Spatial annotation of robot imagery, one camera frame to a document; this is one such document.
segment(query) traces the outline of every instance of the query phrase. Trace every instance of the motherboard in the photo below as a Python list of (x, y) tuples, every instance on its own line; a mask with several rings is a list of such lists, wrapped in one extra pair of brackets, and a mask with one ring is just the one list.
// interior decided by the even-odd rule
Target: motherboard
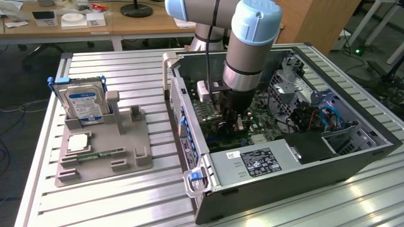
[(220, 105), (200, 101), (193, 80), (185, 80), (185, 85), (211, 152), (265, 143), (273, 141), (283, 134), (275, 118), (268, 112), (263, 91), (256, 92), (252, 105), (243, 116), (244, 130), (229, 134), (223, 131), (225, 121), (220, 113)]

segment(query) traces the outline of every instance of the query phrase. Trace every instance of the metal slotted table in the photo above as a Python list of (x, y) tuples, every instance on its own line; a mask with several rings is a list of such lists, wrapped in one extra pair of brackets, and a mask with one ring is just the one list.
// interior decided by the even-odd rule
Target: metal slotted table
[[(404, 123), (331, 63), (304, 44), (316, 62), (383, 125), (404, 140)], [(61, 59), (57, 77), (103, 74), (120, 91), (120, 108), (147, 113), (153, 168), (57, 188), (56, 164), (64, 110), (52, 94), (15, 226), (195, 226), (163, 98), (163, 53), (183, 49), (73, 54)], [(325, 85), (305, 68), (316, 88)], [(404, 146), (345, 182), (320, 188), (204, 226), (404, 225)]]

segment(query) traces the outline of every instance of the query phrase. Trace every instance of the table leg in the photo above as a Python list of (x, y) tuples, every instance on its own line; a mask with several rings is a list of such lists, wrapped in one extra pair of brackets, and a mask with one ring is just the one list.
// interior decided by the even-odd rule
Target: table leg
[(403, 53), (404, 53), (404, 42), (385, 63), (392, 65)]
[(380, 22), (380, 24), (379, 24), (376, 30), (373, 31), (372, 35), (369, 36), (369, 38), (368, 38), (368, 40), (367, 40), (365, 46), (371, 46), (371, 44), (372, 44), (375, 38), (377, 37), (380, 31), (383, 30), (383, 28), (384, 28), (387, 22), (389, 22), (389, 20), (391, 20), (393, 14), (395, 14), (396, 11), (399, 10), (399, 8), (400, 8), (400, 6), (395, 6), (395, 7), (391, 9), (389, 13), (385, 15), (385, 17), (384, 17), (383, 21)]
[(112, 36), (111, 37), (111, 41), (112, 41), (113, 51), (123, 51), (123, 48), (121, 48), (121, 36), (120, 35)]
[(372, 8), (369, 9), (369, 11), (368, 11), (368, 13), (367, 13), (367, 15), (365, 15), (365, 18), (361, 20), (361, 22), (360, 22), (360, 24), (359, 24), (359, 26), (357, 26), (357, 29), (355, 30), (355, 32), (353, 32), (353, 34), (352, 34), (352, 36), (351, 36), (351, 38), (349, 38), (349, 40), (348, 40), (349, 45), (352, 45), (352, 43), (355, 42), (355, 40), (356, 40), (356, 38), (357, 38), (357, 36), (359, 36), (361, 30), (364, 29), (364, 27), (365, 27), (368, 21), (371, 20), (371, 18), (372, 18), (372, 16), (373, 16), (373, 14), (375, 14), (375, 12), (376, 12), (376, 10), (377, 10), (380, 4), (381, 4), (381, 0), (376, 0), (376, 2), (375, 2), (375, 4), (373, 4)]

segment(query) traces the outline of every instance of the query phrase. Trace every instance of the lamp base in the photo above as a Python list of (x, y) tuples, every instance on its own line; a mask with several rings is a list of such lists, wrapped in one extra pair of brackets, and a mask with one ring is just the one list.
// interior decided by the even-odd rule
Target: lamp base
[(141, 4), (137, 4), (137, 9), (135, 9), (135, 4), (129, 4), (120, 7), (120, 12), (128, 17), (148, 17), (153, 14), (153, 9)]

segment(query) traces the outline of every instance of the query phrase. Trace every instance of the floor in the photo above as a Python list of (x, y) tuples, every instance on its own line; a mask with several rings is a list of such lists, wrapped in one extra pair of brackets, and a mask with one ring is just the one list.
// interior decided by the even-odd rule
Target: floor
[[(347, 29), (353, 31), (359, 25), (360, 20), (363, 19), (363, 14), (352, 17), (349, 23), (347, 25)], [(376, 20), (372, 20), (360, 37), (363, 38), (371, 28), (377, 23)], [(189, 44), (189, 38), (180, 38), (181, 44)], [(361, 60), (377, 61), (385, 70), (389, 70), (391, 66), (384, 62), (389, 58), (395, 49), (400, 46), (404, 40), (404, 34), (395, 31), (388, 26), (383, 30), (380, 36), (373, 42), (373, 53), (365, 53), (363, 55)], [(361, 40), (357, 39), (352, 48), (356, 48)], [(125, 41), (125, 50), (137, 50), (137, 49), (159, 49), (176, 47), (173, 39), (151, 39), (149, 46), (143, 46), (143, 40), (131, 40), (131, 42)], [(45, 50), (35, 59), (31, 61), (32, 70), (24, 71), (20, 67), (19, 62), (23, 57), (32, 51), (37, 45), (27, 45), (28, 50), (20, 51), (16, 45), (11, 45), (8, 50), (0, 53), (0, 62), (1, 62), (1, 70), (0, 70), (0, 108), (12, 104), (23, 104), (32, 102), (33, 100), (43, 100), (49, 97), (51, 91), (47, 87), (47, 78), (55, 76), (60, 54), (56, 50), (48, 49)], [(107, 52), (112, 51), (112, 44), (108, 41), (95, 42), (95, 47), (88, 48), (87, 42), (80, 43), (68, 43), (60, 44), (63, 49), (67, 52)], [(329, 59), (335, 62), (335, 64), (343, 69), (348, 69), (357, 64), (360, 61), (347, 57), (341, 54), (341, 52), (331, 52), (328, 55)], [(349, 71), (352, 75), (356, 75), (361, 78), (369, 78), (371, 74), (367, 72), (367, 68), (359, 67)], [(404, 66), (401, 66), (397, 76), (404, 75)], [(47, 102), (41, 102), (27, 107), (28, 111), (39, 110), (47, 107)], [(3, 204), (0, 204), (0, 226), (9, 227), (13, 226), (17, 209), (20, 205), (20, 199), (24, 191), (24, 184), (27, 181), (29, 167), (32, 162), (32, 157), (36, 149), (37, 137), (41, 129), (41, 123), (44, 118), (45, 111), (36, 113), (27, 113), (24, 116), (24, 128), (21, 131), (12, 136), (7, 141), (8, 150), (12, 152), (17, 169), (20, 172), (21, 185), (19, 190), (12, 195), (11, 200), (7, 200)], [(20, 117), (21, 112), (13, 112), (9, 114), (12, 117)], [(12, 124), (15, 123), (15, 119), (5, 118), (0, 115), (0, 131), (4, 131)], [(0, 170), (4, 169), (7, 162), (0, 162)], [(5, 198), (11, 192), (15, 190), (17, 185), (17, 177), (15, 174), (15, 170), (8, 168), (5, 174), (0, 177), (0, 201)]]

